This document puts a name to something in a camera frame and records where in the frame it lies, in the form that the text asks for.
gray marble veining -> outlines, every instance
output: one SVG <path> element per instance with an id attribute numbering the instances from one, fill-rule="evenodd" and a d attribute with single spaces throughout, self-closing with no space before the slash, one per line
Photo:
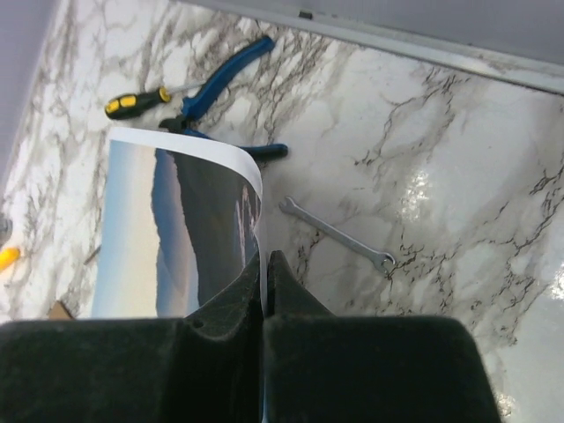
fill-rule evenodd
<path id="1" fill-rule="evenodd" d="M 289 145 L 287 160 L 263 169 L 269 248 L 337 314 L 454 316 L 476 338 L 508 421 L 559 421 L 564 100 L 165 0 L 62 2 L 4 194 L 9 244 L 24 256 L 0 275 L 0 319 L 43 317 L 56 299 L 88 315 L 96 263 L 83 262 L 100 243 L 115 124 L 106 100 L 205 79 L 264 33 L 277 47 L 199 129 L 234 145 Z M 156 129 L 179 104 L 125 124 Z M 397 268 L 384 277 L 283 215 L 286 195 L 388 250 Z"/>

screwdriver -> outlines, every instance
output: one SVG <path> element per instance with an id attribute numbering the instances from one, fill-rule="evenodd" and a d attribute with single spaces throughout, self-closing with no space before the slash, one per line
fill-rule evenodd
<path id="1" fill-rule="evenodd" d="M 108 102 L 105 107 L 106 116 L 115 121 L 133 119 L 134 117 L 141 116 L 144 112 L 150 108 L 154 108 L 160 103 L 168 103 L 172 98 L 172 94 L 191 88 L 198 88 L 203 84 L 204 82 L 192 82 L 171 89 L 166 89 L 164 86 L 161 86 L 150 93 L 122 94 Z"/>

pliers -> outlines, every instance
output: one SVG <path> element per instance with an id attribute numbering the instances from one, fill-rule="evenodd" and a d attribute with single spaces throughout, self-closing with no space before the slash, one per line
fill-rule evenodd
<path id="1" fill-rule="evenodd" d="M 159 123 L 159 128 L 164 128 L 174 134 L 211 139 L 202 132 L 193 130 L 191 128 L 192 124 L 205 115 L 235 75 L 260 56 L 272 51 L 273 48 L 274 41 L 271 37 L 264 36 L 238 53 L 235 53 L 219 69 L 213 72 L 194 97 L 184 97 L 182 99 L 182 112 L 178 116 L 164 119 Z M 273 160 L 285 157 L 288 154 L 288 147 L 284 144 L 240 148 L 248 152 L 257 161 Z"/>

wrench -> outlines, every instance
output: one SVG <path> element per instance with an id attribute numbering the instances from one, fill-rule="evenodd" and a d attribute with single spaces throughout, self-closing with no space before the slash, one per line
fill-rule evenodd
<path id="1" fill-rule="evenodd" d="M 390 271 L 388 271 L 388 269 L 384 267 L 384 263 L 391 262 L 394 265 L 396 264 L 396 259 L 391 254 L 382 253 L 380 251 L 376 251 L 375 249 L 371 249 L 369 246 L 363 244 L 362 242 L 355 240 L 352 236 L 347 235 L 344 232 L 336 229 L 334 226 L 323 222 L 321 219 L 317 218 L 309 211 L 306 211 L 299 207 L 291 197 L 286 197 L 285 201 L 281 202 L 278 207 L 280 207 L 280 210 L 283 213 L 292 214 L 293 216 L 300 218 L 301 220 L 309 223 L 311 226 L 316 227 L 320 231 L 326 233 L 334 240 L 339 241 L 341 244 L 345 245 L 355 253 L 366 257 L 372 262 L 372 264 L 378 271 L 386 276 L 390 274 Z"/>

cardboard piece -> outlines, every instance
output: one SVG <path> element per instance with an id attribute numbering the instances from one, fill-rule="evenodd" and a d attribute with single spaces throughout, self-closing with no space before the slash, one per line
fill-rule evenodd
<path id="1" fill-rule="evenodd" d="M 74 320 L 71 313 L 67 308 L 62 304 L 62 302 L 57 301 L 55 305 L 51 308 L 48 314 L 49 320 Z"/>

